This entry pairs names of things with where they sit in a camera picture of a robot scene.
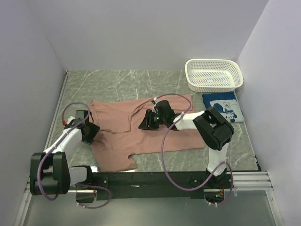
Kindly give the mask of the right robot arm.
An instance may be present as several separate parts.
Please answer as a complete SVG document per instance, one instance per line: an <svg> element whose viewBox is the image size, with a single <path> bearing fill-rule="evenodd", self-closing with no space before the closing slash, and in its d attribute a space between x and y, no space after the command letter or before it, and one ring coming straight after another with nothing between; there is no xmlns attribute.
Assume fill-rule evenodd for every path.
<svg viewBox="0 0 301 226"><path fill-rule="evenodd" d="M226 153L234 134L233 126L214 108L209 107L197 113L175 113L167 100L157 102L153 109L147 109L139 129L156 130L165 125L171 130L196 129L209 147L207 184L217 188L222 182L226 165Z"/></svg>

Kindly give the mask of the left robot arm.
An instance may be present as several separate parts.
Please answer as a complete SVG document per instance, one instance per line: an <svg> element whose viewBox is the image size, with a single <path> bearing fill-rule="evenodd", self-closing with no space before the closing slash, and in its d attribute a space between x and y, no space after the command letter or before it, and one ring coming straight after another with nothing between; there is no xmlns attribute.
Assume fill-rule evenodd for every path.
<svg viewBox="0 0 301 226"><path fill-rule="evenodd" d="M81 142L92 144L100 127L94 124L89 110L77 110L68 121L62 120L64 126L61 136L46 150L34 153L30 163L30 192L32 195L43 195L53 200L66 194L70 186L78 183L83 189L93 186L94 177L88 166L76 166L76 176L71 177L67 162L67 153Z"/></svg>

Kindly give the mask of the pink graphic t-shirt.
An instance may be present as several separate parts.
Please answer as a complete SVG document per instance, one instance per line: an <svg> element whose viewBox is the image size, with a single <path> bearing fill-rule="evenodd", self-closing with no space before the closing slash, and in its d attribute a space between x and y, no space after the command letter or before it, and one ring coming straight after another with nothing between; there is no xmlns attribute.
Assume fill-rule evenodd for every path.
<svg viewBox="0 0 301 226"><path fill-rule="evenodd" d="M98 100L90 102L94 123L100 127L91 144L100 171L134 170L137 165L132 155L157 153L161 146L164 146L165 152L205 147L196 129L167 132L165 125L161 125L158 130L138 129L146 110L152 106L151 98L110 103Z"/></svg>

